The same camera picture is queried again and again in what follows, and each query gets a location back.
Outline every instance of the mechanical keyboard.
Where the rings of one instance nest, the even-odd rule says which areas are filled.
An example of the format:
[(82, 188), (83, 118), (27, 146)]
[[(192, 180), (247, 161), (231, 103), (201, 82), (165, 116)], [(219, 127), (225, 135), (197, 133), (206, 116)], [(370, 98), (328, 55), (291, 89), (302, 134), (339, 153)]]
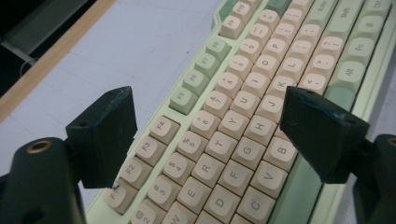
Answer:
[(322, 184), (279, 130), (285, 90), (368, 120), (396, 43), (395, 3), (224, 0), (88, 223), (332, 222), (345, 187)]

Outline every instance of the space bar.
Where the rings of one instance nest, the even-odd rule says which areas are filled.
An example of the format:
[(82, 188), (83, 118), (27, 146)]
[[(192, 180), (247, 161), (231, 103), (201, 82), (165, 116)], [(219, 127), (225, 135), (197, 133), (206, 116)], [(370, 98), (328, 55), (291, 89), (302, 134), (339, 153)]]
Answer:
[(268, 223), (307, 223), (311, 216), (322, 183), (303, 156), (293, 166)]

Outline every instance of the desk surface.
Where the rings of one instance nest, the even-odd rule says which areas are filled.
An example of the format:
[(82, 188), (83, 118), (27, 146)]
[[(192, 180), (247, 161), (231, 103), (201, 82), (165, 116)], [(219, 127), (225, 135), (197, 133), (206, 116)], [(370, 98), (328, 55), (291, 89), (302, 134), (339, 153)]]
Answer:
[[(19, 147), (42, 137), (65, 139), (64, 127), (73, 118), (104, 92), (121, 86), (134, 90), (142, 129), (209, 34), (220, 2), (98, 1), (93, 6), (98, 11), (85, 15), (29, 71), (36, 76), (32, 83), (25, 80), (1, 99), (0, 175), (9, 171)], [(396, 134), (394, 73), (392, 66), (372, 117), (371, 135)], [(96, 192), (82, 191), (86, 206)]]

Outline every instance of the black mount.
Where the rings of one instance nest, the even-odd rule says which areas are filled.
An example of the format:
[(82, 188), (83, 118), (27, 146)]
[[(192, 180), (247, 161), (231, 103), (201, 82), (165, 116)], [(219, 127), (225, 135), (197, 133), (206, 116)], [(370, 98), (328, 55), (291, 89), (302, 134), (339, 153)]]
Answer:
[(353, 194), (359, 223), (396, 223), (396, 136), (365, 139), (369, 124), (324, 97), (288, 87), (280, 122), (322, 182), (358, 179)]
[(130, 87), (108, 91), (66, 127), (17, 150), (0, 177), (0, 223), (86, 223), (78, 182), (111, 188), (137, 131)]

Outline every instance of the wooden edge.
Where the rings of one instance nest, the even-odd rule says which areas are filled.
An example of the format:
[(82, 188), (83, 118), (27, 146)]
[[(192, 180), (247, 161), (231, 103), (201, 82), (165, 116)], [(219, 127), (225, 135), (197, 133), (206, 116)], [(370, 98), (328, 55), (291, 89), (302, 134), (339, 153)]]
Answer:
[(96, 0), (84, 15), (0, 98), (0, 123), (76, 45), (115, 1)]

